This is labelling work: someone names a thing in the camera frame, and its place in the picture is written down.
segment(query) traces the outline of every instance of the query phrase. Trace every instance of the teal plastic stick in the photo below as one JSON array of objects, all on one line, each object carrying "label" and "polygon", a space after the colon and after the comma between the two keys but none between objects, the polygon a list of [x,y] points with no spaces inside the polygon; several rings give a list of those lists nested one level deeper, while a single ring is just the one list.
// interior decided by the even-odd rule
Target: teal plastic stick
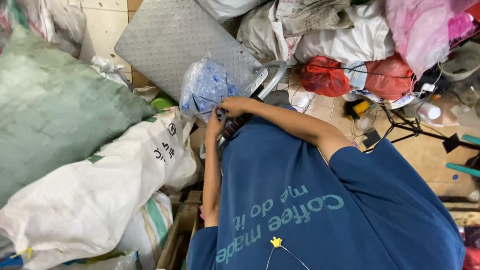
[{"label": "teal plastic stick", "polygon": [[463,134],[462,135],[462,140],[480,145],[480,138],[472,136],[472,135]]},{"label": "teal plastic stick", "polygon": [[450,162],[447,163],[445,165],[445,167],[447,167],[449,169],[452,169],[452,170],[455,170],[455,171],[458,171],[458,172],[463,172],[463,173],[466,173],[466,174],[470,174],[470,175],[473,175],[473,176],[480,177],[480,171],[479,170],[463,167],[463,166],[453,164],[453,163],[450,163]]}]

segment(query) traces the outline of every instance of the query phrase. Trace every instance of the black foam grip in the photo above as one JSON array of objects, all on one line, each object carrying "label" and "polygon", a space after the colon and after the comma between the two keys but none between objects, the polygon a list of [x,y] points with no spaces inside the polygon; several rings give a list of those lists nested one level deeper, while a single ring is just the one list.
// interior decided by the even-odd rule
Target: black foam grip
[{"label": "black foam grip", "polygon": [[[252,97],[255,100],[263,102],[258,97]],[[251,113],[244,113],[241,116],[235,117],[232,120],[230,125],[226,126],[222,132],[222,137],[224,137],[227,141],[231,141],[233,139],[234,134],[241,128],[243,125],[250,120],[252,117]]]}]

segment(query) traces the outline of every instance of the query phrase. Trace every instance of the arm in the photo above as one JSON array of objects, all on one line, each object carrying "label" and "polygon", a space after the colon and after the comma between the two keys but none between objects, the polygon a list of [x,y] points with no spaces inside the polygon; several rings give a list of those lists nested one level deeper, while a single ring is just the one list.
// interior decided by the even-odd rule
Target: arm
[{"label": "arm", "polygon": [[212,113],[205,133],[205,178],[203,192],[205,227],[218,226],[222,179],[216,139],[224,126],[225,121],[219,122],[216,114]]},{"label": "arm", "polygon": [[230,117],[247,112],[265,118],[287,133],[318,147],[327,162],[340,148],[352,146],[352,143],[334,126],[297,111],[241,97],[225,98],[219,107],[227,110]]}]

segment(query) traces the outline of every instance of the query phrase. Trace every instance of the blue t-shirt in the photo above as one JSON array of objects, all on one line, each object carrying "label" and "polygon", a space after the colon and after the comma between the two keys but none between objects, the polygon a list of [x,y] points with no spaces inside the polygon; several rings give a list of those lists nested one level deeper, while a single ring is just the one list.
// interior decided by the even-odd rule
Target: blue t-shirt
[{"label": "blue t-shirt", "polygon": [[[330,159],[260,117],[226,147],[218,227],[189,270],[459,270],[465,249],[440,200],[386,139]],[[283,248],[270,242],[282,239]]]}]

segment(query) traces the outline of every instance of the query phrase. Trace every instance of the yellow object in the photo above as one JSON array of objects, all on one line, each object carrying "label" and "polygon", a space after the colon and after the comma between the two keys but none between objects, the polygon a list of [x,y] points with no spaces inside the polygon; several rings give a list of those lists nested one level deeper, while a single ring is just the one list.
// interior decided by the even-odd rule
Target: yellow object
[{"label": "yellow object", "polygon": [[270,240],[274,247],[279,248],[282,245],[282,239],[273,237],[273,240]]},{"label": "yellow object", "polygon": [[[363,113],[370,108],[370,103],[368,101],[363,101],[355,106],[353,106],[353,110],[357,113],[358,116],[362,117]],[[353,121],[353,117],[351,115],[347,115],[347,118]]]},{"label": "yellow object", "polygon": [[15,255],[10,256],[10,258],[13,259],[13,258],[15,258],[15,257],[18,257],[18,256],[20,256],[21,254],[25,253],[25,251],[28,252],[28,259],[30,259],[30,257],[32,256],[32,247],[31,247],[31,246],[29,246],[26,250],[24,250],[24,251],[22,251],[22,252],[20,252],[20,253],[17,253],[17,254],[15,254]]}]

